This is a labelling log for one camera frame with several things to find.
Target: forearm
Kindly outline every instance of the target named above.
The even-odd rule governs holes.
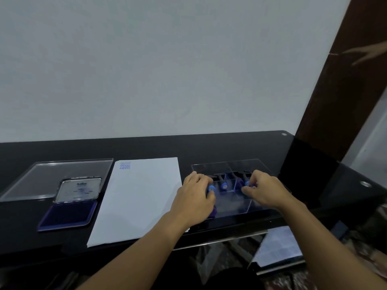
[[[387,289],[306,208],[294,199],[279,211],[290,226],[316,286],[326,289]]]
[[[185,228],[165,214],[141,239],[79,289],[150,289]]]

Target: table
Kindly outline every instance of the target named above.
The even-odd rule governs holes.
[[[259,158],[327,227],[338,219],[349,227],[364,221],[387,195],[383,187],[286,131],[0,143],[0,191],[37,161],[175,156],[182,180],[192,164]],[[52,199],[0,203],[0,267],[56,261],[93,263],[109,261],[122,252],[134,240],[86,247],[107,182],[91,224],[83,228],[36,232]],[[262,234],[284,224],[275,210],[207,220],[184,234],[176,249]]]

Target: person's right arm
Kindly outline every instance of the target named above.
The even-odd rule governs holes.
[[[243,193],[283,215],[318,290],[387,289],[387,283],[363,266],[276,177],[255,170],[252,184],[257,184],[257,188],[245,186]]]

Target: wall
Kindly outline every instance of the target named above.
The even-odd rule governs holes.
[[[350,0],[1,0],[0,142],[295,133]]]
[[[387,188],[387,89],[342,163]]]

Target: sheet of paper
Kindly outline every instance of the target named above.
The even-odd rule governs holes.
[[[302,256],[302,253],[296,238],[289,226],[283,226],[268,229],[268,233],[252,261],[257,262],[260,267],[264,267],[297,256]]]
[[[177,158],[115,162],[87,246],[142,237],[170,210],[180,186]]]

